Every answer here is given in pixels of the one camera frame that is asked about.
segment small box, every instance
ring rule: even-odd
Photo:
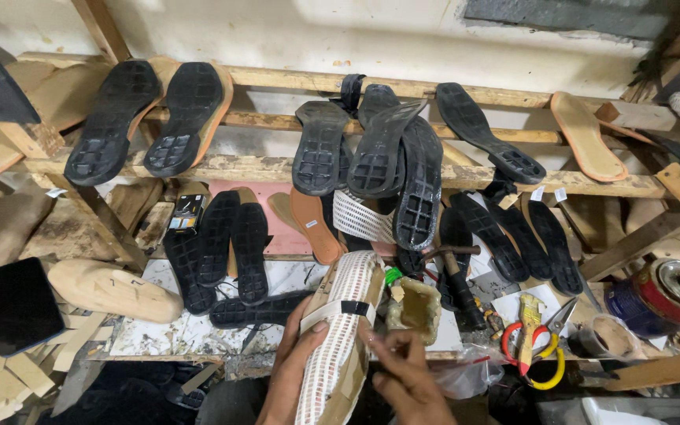
[[[204,194],[181,196],[175,205],[172,220],[169,221],[169,230],[175,233],[195,234],[205,206]]]

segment metal tin can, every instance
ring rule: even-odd
[[[680,331],[680,261],[648,263],[628,281],[607,290],[605,304],[638,336],[654,338]]]

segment hand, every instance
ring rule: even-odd
[[[327,322],[321,321],[298,339],[298,328],[310,300],[311,296],[306,297],[288,317],[283,339],[279,342],[277,354],[274,356],[269,391],[259,419],[256,420],[257,425],[293,424],[296,421],[297,400],[301,396],[303,371],[308,356],[322,344],[329,332]]]
[[[382,337],[375,334],[364,319],[359,321],[359,334],[389,371],[374,373],[372,384],[393,407],[400,425],[456,425],[440,388],[429,373],[419,334],[392,331]]]

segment plastic bag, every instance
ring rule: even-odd
[[[458,351],[456,363],[434,365],[430,371],[446,397],[463,400],[500,381],[505,374],[502,364],[507,363],[498,350],[467,343]]]

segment white wall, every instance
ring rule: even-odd
[[[105,0],[135,57],[457,81],[536,92],[617,98],[646,49],[594,34],[467,26],[459,0]],[[0,45],[24,51],[95,54],[67,0],[0,0]],[[292,113],[315,93],[243,89],[243,110]],[[486,107],[493,127],[547,129],[549,111]],[[292,156],[298,135],[221,128],[214,149]],[[475,159],[486,156],[461,144]],[[540,155],[557,169],[568,149]]]

